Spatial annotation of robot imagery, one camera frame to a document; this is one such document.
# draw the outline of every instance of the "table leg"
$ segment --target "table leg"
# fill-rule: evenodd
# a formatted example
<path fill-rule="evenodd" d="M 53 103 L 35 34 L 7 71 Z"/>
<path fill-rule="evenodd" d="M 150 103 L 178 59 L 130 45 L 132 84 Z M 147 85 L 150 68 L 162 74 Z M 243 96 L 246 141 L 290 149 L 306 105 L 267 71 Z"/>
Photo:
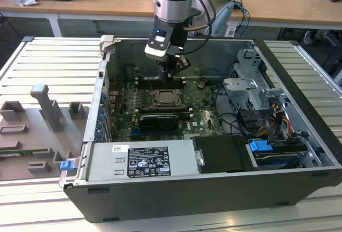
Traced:
<path fill-rule="evenodd" d="M 48 17 L 48 20 L 50 22 L 53 35 L 55 37 L 62 37 L 62 32 L 60 31 L 59 24 L 58 24 L 58 16 L 56 14 L 51 14 Z"/>
<path fill-rule="evenodd" d="M 95 28 L 96 28 L 96 32 L 97 33 L 101 33 L 101 26 L 100 26 L 100 21 L 99 20 L 93 20 L 94 24 L 95 24 Z"/>

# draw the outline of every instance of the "wooden desk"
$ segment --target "wooden desk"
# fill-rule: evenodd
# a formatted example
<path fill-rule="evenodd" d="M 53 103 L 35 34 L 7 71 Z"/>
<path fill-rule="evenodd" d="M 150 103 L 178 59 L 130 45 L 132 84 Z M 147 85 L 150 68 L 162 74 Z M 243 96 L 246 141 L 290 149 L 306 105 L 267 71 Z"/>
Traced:
<path fill-rule="evenodd" d="M 57 37 L 61 37 L 58 19 L 153 21 L 153 0 L 38 1 L 38 5 L 19 7 L 0 0 L 0 11 L 9 17 L 47 18 Z M 342 29 L 342 2 L 243 0 L 243 4 L 251 14 L 251 26 Z M 230 23 L 236 25 L 241 18 L 241 12 L 234 10 Z"/>

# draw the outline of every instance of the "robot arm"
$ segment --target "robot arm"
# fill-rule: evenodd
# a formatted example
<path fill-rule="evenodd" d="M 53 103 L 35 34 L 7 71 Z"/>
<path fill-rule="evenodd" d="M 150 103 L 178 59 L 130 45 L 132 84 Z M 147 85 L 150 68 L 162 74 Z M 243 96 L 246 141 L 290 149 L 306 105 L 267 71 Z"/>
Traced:
<path fill-rule="evenodd" d="M 145 52 L 158 61 L 165 61 L 170 46 L 184 47 L 190 24 L 192 0 L 154 0 L 154 28 Z"/>
<path fill-rule="evenodd" d="M 210 10 L 212 14 L 213 10 L 209 2 L 202 1 L 205 2 L 207 10 Z M 214 2 L 215 9 L 217 7 L 218 10 L 227 8 L 228 1 L 211 0 Z M 198 0 L 154 0 L 154 28 L 146 45 L 145 53 L 161 65 L 167 78 L 171 78 L 191 65 L 182 53 L 188 32 L 191 31 L 190 25 L 194 18 L 201 15 L 201 11 L 205 9 L 205 6 L 199 3 Z M 205 33 L 205 28 L 208 27 L 207 18 L 202 17 L 200 23 L 201 26 L 198 28 Z"/>

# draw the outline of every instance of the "paper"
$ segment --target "paper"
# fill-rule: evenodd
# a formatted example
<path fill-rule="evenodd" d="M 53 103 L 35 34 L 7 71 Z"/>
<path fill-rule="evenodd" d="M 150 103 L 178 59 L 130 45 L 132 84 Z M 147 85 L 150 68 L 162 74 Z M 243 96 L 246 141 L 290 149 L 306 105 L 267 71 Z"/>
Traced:
<path fill-rule="evenodd" d="M 113 145 L 112 152 L 128 152 L 129 145 Z"/>
<path fill-rule="evenodd" d="M 38 4 L 36 0 L 11 0 L 15 5 L 23 7 L 24 5 Z"/>

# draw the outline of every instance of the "power supply label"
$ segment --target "power supply label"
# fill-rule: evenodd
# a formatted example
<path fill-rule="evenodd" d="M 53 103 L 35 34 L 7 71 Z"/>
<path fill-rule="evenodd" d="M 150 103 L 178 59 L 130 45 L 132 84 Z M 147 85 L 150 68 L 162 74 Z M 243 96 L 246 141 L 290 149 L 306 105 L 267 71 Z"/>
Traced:
<path fill-rule="evenodd" d="M 129 148 L 127 164 L 127 176 L 131 179 L 171 175 L 167 146 L 160 148 Z"/>

